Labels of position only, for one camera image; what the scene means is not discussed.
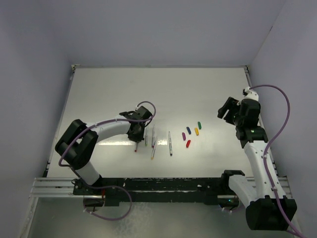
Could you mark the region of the green marker pen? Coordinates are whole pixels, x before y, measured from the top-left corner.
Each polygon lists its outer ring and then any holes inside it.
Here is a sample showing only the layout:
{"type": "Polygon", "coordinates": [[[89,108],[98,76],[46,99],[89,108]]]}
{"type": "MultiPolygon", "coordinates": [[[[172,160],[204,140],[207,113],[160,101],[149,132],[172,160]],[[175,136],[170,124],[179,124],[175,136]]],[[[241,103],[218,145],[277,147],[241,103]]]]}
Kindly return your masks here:
{"type": "Polygon", "coordinates": [[[148,134],[149,134],[148,128],[146,128],[146,130],[145,130],[145,146],[148,145],[148,134]]]}

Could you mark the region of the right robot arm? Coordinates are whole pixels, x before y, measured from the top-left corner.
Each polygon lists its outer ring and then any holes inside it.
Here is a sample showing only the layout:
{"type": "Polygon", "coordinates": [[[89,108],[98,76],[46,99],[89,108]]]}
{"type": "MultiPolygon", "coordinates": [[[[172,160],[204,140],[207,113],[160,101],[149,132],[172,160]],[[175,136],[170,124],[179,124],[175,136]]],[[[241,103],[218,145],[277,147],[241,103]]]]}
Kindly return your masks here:
{"type": "Polygon", "coordinates": [[[235,126],[236,137],[248,157],[254,176],[252,187],[243,175],[231,175],[220,182],[226,194],[238,196],[246,208],[246,221],[251,230],[286,231],[297,211],[294,199],[289,199],[278,180],[266,149],[268,138],[258,125],[260,103],[245,98],[229,97],[218,110],[218,118],[235,126]]]}

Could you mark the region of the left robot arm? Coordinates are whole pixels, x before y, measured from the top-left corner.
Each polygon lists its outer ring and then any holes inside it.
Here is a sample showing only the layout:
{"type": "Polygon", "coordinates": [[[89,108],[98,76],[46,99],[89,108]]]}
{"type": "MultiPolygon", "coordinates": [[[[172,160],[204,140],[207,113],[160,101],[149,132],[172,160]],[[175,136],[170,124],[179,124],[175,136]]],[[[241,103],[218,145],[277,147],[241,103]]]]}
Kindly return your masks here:
{"type": "Polygon", "coordinates": [[[144,107],[136,111],[122,112],[117,117],[88,126],[79,119],[74,120],[55,146],[55,151],[65,160],[66,167],[85,182],[90,194],[102,189],[102,176],[90,162],[95,145],[107,138],[126,134],[130,141],[144,140],[146,122],[152,113],[144,107]]]}

